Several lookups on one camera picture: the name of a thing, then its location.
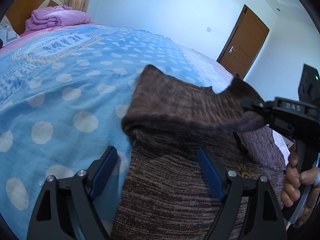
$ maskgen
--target blue gripper pad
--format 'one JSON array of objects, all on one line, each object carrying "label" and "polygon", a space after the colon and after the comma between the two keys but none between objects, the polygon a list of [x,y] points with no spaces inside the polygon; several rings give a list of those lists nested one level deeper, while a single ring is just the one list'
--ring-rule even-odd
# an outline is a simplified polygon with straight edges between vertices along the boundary
[{"label": "blue gripper pad", "polygon": [[97,170],[95,176],[92,179],[92,187],[89,194],[91,199],[95,199],[102,194],[103,189],[111,175],[111,172],[116,166],[118,160],[118,153],[116,148],[112,147],[109,153],[107,153],[107,151],[104,153],[108,154],[107,157],[102,162],[100,168]]},{"label": "blue gripper pad", "polygon": [[197,159],[201,167],[202,174],[210,188],[211,194],[220,201],[223,201],[225,194],[222,190],[222,180],[202,149],[198,150]]}]

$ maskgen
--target door handle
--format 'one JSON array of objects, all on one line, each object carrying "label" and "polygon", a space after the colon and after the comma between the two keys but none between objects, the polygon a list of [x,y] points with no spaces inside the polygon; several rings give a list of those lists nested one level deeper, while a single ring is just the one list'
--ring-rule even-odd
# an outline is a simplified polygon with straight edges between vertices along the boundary
[{"label": "door handle", "polygon": [[232,53],[233,51],[234,51],[234,52],[236,52],[236,50],[235,50],[235,47],[234,47],[234,46],[232,46],[232,47],[231,47],[231,49],[229,50],[229,53]]}]

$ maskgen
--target screw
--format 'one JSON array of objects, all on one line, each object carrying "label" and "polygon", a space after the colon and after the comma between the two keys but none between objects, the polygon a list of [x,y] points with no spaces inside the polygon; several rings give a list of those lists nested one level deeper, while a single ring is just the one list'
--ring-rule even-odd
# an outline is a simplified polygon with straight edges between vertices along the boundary
[{"label": "screw", "polygon": [[267,182],[267,181],[268,181],[267,176],[261,176],[261,177],[260,177],[260,181],[261,181],[261,182]]},{"label": "screw", "polygon": [[85,176],[87,174],[87,171],[86,170],[80,170],[80,171],[78,171],[77,174],[78,174],[79,177],[83,177],[83,176]]},{"label": "screw", "polygon": [[228,171],[228,176],[234,178],[237,176],[237,173],[235,171]]},{"label": "screw", "polygon": [[51,181],[54,181],[54,176],[53,175],[50,175],[47,177],[47,182],[51,182]]}]

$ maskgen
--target white wall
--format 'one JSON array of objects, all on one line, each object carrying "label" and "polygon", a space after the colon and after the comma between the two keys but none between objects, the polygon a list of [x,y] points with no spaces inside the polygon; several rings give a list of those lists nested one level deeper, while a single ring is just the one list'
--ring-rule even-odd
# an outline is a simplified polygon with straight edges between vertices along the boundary
[{"label": "white wall", "polygon": [[265,0],[90,0],[88,12],[96,22],[165,35],[217,59],[244,4],[273,29],[277,15]]},{"label": "white wall", "polygon": [[263,53],[244,80],[264,100],[284,97],[299,100],[298,86],[303,64],[320,72],[320,34],[315,27],[279,17]]}]

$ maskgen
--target wooden headboard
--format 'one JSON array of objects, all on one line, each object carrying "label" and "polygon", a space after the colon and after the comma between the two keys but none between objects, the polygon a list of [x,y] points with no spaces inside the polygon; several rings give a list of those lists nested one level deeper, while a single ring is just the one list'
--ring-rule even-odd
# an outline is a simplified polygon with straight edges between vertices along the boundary
[{"label": "wooden headboard", "polygon": [[49,6],[63,5],[64,0],[15,0],[5,14],[17,34],[25,32],[25,22],[33,10]]}]

